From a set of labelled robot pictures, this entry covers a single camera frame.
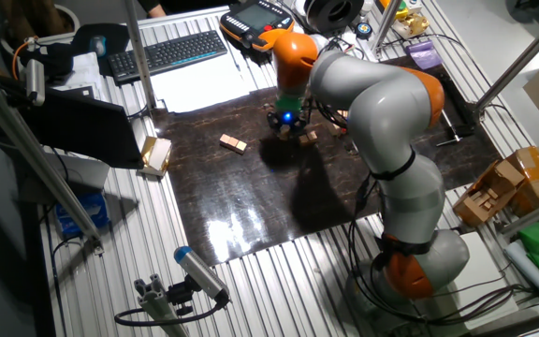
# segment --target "desk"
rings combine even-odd
[[[141,23],[145,45],[181,37],[209,29],[218,30],[218,19],[226,8],[202,10]],[[432,0],[424,1],[423,13],[430,18],[428,33],[446,34],[459,39],[450,22]],[[371,25],[377,27],[376,17],[371,15]],[[43,38],[40,42],[69,42],[71,35]],[[394,40],[393,35],[386,42]],[[367,49],[367,43],[358,41]],[[444,59],[447,71],[468,101],[475,101],[488,88],[489,81],[480,75],[480,69],[465,55],[462,48],[445,40],[435,40],[436,50]],[[275,85],[275,71],[271,65],[257,66],[243,58],[231,46],[229,52],[239,65],[240,74],[249,90],[269,88]],[[400,47],[386,49],[386,58],[403,56]],[[144,107],[142,85],[116,87],[112,78],[103,79],[106,95],[111,102],[124,105],[131,114]],[[499,99],[495,103],[504,104]],[[152,121],[148,117],[134,121],[137,141],[142,143],[146,135],[154,135]],[[502,156],[515,149],[532,144],[523,127],[504,110],[488,109],[483,126]],[[452,205],[462,194],[464,187],[448,191],[440,228],[456,227],[458,218]],[[45,254],[50,278],[51,304],[57,335],[63,336],[64,320],[68,336],[163,336],[158,329],[131,329],[118,326],[113,316],[123,310],[138,308],[137,292],[133,281],[158,273],[170,285],[181,282],[182,268],[173,260],[178,246],[186,245],[180,213],[176,206],[171,181],[165,178],[137,174],[134,170],[112,169],[105,185],[105,192],[115,198],[109,199],[111,226],[101,230],[103,256],[81,251],[71,244],[60,249],[54,263],[59,273],[59,299],[51,275],[51,260]],[[505,220],[505,214],[495,219]],[[361,236],[357,246],[362,247],[362,258],[375,256],[377,246],[371,238],[381,232],[376,216],[360,221]],[[478,229],[495,263],[506,266],[500,241],[492,222]],[[54,226],[41,225],[43,249],[50,251],[59,243]],[[373,336],[366,322],[355,320],[349,303],[342,302],[348,259],[345,248],[345,228],[330,228],[303,236],[291,242],[221,263],[213,269],[226,282],[233,303],[227,311],[221,311],[204,320],[186,324],[191,336],[264,336],[264,335],[317,335]],[[509,284],[526,285],[513,269],[507,270]],[[524,295],[516,295],[521,301]],[[210,301],[196,294],[192,305],[196,314],[207,312]],[[401,330],[399,335],[409,335]]]

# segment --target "person's hand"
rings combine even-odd
[[[152,18],[161,18],[166,16],[166,12],[161,5],[157,5],[149,11],[149,16]]]

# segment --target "black keyboard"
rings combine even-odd
[[[226,46],[216,31],[174,38],[145,47],[147,65],[151,75],[190,66],[225,53],[227,53]],[[116,85],[140,79],[133,51],[110,55],[109,64]]]

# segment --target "orange cable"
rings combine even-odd
[[[12,60],[12,63],[11,63],[11,74],[14,76],[14,80],[18,80],[18,74],[16,73],[17,70],[16,70],[16,64],[17,64],[17,60],[18,60],[18,54],[20,53],[20,51],[22,49],[24,49],[26,46],[28,46],[28,42],[24,42],[21,44],[20,47],[18,47],[18,49],[16,50],[16,52],[14,52],[14,59]]]

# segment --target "small wooden block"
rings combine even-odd
[[[230,142],[231,137],[229,135],[222,135],[220,137],[220,143],[221,144],[228,144]]]
[[[310,142],[316,143],[317,142],[317,134],[315,134],[315,131],[307,133],[307,138]]]
[[[244,154],[244,149],[247,147],[247,143],[244,141],[240,141],[228,135],[222,135],[220,138],[220,145],[234,151],[237,154]]]
[[[307,145],[309,143],[309,137],[307,135],[299,136],[299,143],[300,145]]]
[[[244,149],[246,148],[247,148],[247,143],[239,140],[239,143],[236,145],[236,148],[234,149],[234,151],[237,154],[244,154]]]
[[[492,197],[492,198],[498,198],[498,195],[496,194],[496,192],[494,192],[493,189],[489,188],[488,189],[488,194]]]
[[[490,199],[490,195],[488,193],[486,194],[482,194],[482,197],[480,197],[478,200],[476,200],[475,202],[479,205],[479,206],[482,206],[486,201],[488,201]]]
[[[341,128],[335,124],[329,123],[328,131],[330,135],[334,137],[339,137],[342,134]]]
[[[473,201],[476,201],[476,200],[477,200],[478,198],[480,198],[480,197],[482,197],[482,192],[477,191],[477,192],[473,193],[473,195],[471,196],[471,199],[472,199]]]

